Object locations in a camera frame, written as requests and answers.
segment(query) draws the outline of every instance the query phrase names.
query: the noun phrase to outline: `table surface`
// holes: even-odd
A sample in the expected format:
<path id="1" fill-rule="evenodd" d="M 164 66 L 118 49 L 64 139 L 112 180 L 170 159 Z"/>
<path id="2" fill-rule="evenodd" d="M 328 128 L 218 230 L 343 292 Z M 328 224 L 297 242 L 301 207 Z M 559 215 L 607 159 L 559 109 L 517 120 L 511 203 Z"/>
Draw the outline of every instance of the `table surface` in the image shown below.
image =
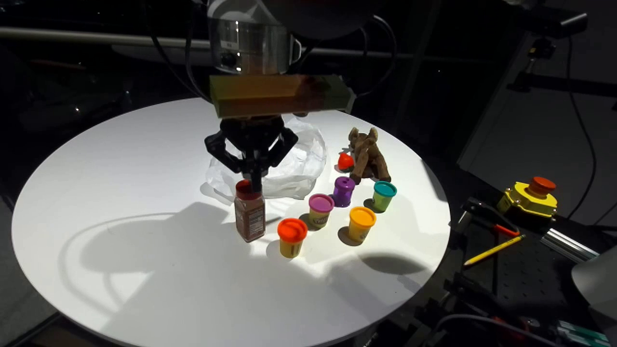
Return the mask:
<path id="1" fill-rule="evenodd" d="M 314 193 L 332 193 L 332 166 L 351 128 L 341 114 L 305 118 L 326 141 Z M 449 242 L 449 209 L 424 162 L 380 132 L 399 195 L 361 247 L 339 242 L 349 209 L 372 197 L 364 180 L 349 209 L 310 232 L 297 259 L 278 253 L 276 224 L 245 243 L 231 205 L 206 193 L 202 139 L 218 132 L 204 101 L 118 116 L 50 155 L 23 188 L 12 224 L 29 282 L 77 324 L 131 346 L 320 346 L 347 338 L 409 301 Z M 307 199 L 268 201 L 283 216 Z"/>

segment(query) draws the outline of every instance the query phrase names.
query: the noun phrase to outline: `plastic cup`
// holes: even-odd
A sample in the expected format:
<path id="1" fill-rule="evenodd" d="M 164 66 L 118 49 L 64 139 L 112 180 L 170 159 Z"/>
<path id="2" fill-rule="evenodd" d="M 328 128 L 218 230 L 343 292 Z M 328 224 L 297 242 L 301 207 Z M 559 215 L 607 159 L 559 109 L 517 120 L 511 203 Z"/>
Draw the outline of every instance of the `plastic cup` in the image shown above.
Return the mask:
<path id="1" fill-rule="evenodd" d="M 335 207 L 349 207 L 351 205 L 351 195 L 355 189 L 355 182 L 351 178 L 337 178 L 334 182 L 334 205 Z"/>
<path id="2" fill-rule="evenodd" d="M 334 201 L 328 195 L 312 195 L 308 199 L 310 215 L 308 215 L 308 228 L 320 230 L 328 224 L 330 213 L 334 209 Z"/>
<path id="3" fill-rule="evenodd" d="M 376 182 L 370 209 L 374 213 L 386 213 L 389 207 L 389 201 L 395 195 L 397 195 L 397 188 L 393 188 L 389 182 Z"/>
<path id="4" fill-rule="evenodd" d="M 349 213 L 349 238 L 357 243 L 362 243 L 374 226 L 376 216 L 372 211 L 357 207 Z"/>
<path id="5" fill-rule="evenodd" d="M 278 224 L 280 253 L 285 259 L 293 259 L 301 253 L 308 228 L 303 220 L 285 218 Z"/>

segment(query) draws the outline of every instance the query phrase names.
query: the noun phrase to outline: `bottle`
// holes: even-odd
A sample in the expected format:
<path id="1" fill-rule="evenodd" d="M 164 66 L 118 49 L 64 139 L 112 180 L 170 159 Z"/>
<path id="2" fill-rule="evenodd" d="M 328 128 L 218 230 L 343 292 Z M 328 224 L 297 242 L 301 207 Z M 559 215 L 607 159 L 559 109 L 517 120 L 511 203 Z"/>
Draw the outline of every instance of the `bottle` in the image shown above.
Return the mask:
<path id="1" fill-rule="evenodd" d="M 235 186 L 235 228 L 239 236 L 251 243 L 266 232 L 264 197 L 251 182 L 243 180 Z"/>

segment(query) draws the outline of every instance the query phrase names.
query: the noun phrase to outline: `bottle label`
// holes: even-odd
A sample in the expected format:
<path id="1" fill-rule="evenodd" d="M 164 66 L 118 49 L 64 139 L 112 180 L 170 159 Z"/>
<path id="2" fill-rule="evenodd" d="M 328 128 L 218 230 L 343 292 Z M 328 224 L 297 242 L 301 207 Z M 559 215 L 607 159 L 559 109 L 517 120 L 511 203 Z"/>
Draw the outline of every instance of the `bottle label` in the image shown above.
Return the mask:
<path id="1" fill-rule="evenodd" d="M 249 234 L 264 232 L 264 207 L 249 213 Z"/>

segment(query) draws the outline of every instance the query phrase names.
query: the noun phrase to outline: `purple cup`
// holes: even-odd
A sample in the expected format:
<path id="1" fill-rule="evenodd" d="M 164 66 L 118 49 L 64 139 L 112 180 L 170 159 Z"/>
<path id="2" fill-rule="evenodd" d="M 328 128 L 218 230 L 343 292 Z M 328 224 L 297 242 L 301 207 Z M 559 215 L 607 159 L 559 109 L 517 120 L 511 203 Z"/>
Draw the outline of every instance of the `purple cup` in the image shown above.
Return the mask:
<path id="1" fill-rule="evenodd" d="M 355 182 L 351 178 L 337 178 L 334 182 L 334 207 L 349 207 L 351 205 L 351 195 L 355 189 Z"/>

